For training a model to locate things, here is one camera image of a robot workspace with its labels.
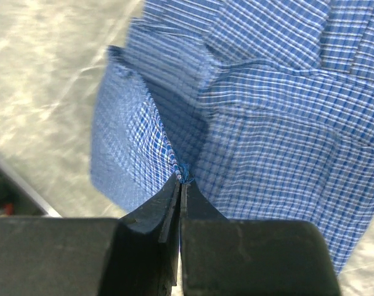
cloth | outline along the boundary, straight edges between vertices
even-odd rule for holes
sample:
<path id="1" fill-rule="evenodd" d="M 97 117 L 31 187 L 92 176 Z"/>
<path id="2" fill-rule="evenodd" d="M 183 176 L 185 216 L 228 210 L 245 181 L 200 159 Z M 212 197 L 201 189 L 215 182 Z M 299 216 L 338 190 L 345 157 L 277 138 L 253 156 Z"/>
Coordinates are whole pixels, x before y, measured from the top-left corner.
<path id="1" fill-rule="evenodd" d="M 340 272 L 374 215 L 374 0 L 148 0 L 108 50 L 92 182 L 133 210 L 185 164 L 226 217 L 314 223 Z"/>

folded fabric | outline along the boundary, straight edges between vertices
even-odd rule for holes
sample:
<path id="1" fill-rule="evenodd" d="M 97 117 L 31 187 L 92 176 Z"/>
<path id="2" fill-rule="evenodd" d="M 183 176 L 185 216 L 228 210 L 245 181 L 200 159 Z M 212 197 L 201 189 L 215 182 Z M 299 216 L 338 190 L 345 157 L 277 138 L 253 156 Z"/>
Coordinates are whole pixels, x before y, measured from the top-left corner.
<path id="1" fill-rule="evenodd" d="M 374 10 L 344 73 L 316 65 L 315 41 L 306 46 L 311 59 L 254 53 L 252 37 L 242 40 L 247 51 L 224 49 L 213 28 L 235 25 L 231 2 L 149 1 L 125 49 L 109 48 L 92 127 L 92 182 L 133 210 L 171 173 L 184 182 L 187 163 L 229 218 L 313 222 L 339 272 L 374 214 L 374 59 L 364 62 L 368 44 L 374 50 Z M 212 5 L 202 15 L 217 15 L 203 24 L 191 13 L 197 22 L 187 28 L 171 21 L 199 3 Z M 176 4 L 190 10 L 173 9 L 170 18 Z M 325 17 L 319 22 L 324 30 Z"/>

garment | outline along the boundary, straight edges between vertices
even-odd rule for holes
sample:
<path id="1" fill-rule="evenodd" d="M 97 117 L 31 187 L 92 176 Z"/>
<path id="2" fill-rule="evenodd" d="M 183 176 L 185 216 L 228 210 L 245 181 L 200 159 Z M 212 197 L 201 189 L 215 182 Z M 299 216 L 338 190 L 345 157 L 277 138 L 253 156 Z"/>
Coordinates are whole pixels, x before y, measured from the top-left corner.
<path id="1" fill-rule="evenodd" d="M 374 0 L 147 1 L 108 50 L 92 182 L 133 210 L 185 164 L 226 217 L 317 225 L 340 272 L 374 214 Z"/>

blue checkered cloth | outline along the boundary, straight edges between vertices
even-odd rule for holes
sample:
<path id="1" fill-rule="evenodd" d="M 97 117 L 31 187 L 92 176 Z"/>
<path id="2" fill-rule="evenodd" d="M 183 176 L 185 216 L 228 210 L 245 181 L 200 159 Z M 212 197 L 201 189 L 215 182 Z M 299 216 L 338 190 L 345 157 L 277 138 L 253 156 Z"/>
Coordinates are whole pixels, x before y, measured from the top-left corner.
<path id="1" fill-rule="evenodd" d="M 130 211 L 184 164 L 229 218 L 314 223 L 340 272 L 374 215 L 374 0 L 148 0 L 108 49 L 91 178 Z"/>

marbled floor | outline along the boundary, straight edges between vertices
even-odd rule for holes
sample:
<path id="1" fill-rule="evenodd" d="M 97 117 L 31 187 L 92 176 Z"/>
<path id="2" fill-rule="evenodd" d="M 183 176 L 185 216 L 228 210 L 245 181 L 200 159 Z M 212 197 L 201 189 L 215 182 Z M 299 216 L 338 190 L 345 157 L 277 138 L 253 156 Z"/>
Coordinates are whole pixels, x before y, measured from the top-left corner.
<path id="1" fill-rule="evenodd" d="M 63 216 L 123 214 L 89 182 L 90 125 L 105 49 L 124 44 L 141 8 L 0 0 L 0 153 Z M 374 220 L 340 282 L 345 296 L 374 296 Z"/>

